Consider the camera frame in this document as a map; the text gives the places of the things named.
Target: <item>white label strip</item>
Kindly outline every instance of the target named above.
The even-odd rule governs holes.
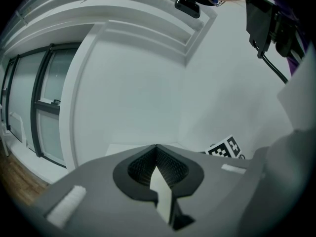
[[[231,166],[228,164],[223,164],[222,169],[229,172],[238,173],[238,174],[244,174],[246,172],[245,168],[239,168],[239,167]]]
[[[84,187],[74,186],[74,188],[48,214],[46,219],[53,225],[63,228],[83,200],[85,194],[86,189]]]

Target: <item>window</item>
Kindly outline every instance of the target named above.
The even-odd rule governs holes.
[[[60,145],[59,109],[69,66],[79,44],[52,45],[34,84],[31,124],[35,151],[60,166],[65,165]]]
[[[2,82],[1,118],[38,157],[65,167],[59,135],[61,95],[80,43],[51,44],[11,59]]]

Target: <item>wooden floor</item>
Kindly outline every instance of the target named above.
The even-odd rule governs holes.
[[[6,157],[2,141],[0,141],[0,181],[13,199],[26,205],[32,204],[49,186],[24,167],[10,151],[9,156]]]

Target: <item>black mesh grille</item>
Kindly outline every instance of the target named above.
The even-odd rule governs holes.
[[[155,167],[156,149],[153,148],[128,166],[128,174],[136,182],[149,187]]]
[[[189,168],[170,154],[157,150],[157,167],[170,188],[182,181],[189,173]]]
[[[182,181],[189,173],[189,168],[166,152],[154,148],[139,157],[128,166],[128,174],[136,182],[150,186],[150,180],[158,167],[170,188]]]

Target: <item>purple clothing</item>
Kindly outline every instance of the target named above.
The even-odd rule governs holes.
[[[309,44],[309,40],[306,38],[306,35],[303,31],[300,30],[300,23],[298,18],[295,16],[293,9],[288,5],[288,3],[286,2],[286,0],[274,0],[276,5],[280,8],[281,12],[283,15],[287,16],[288,18],[294,20],[297,22],[299,29],[298,29],[298,33],[301,37],[303,46],[305,51],[307,50],[308,44]],[[290,72],[291,75],[294,74],[294,72],[296,71],[299,63],[294,59],[294,58],[287,58],[289,67],[290,67]]]

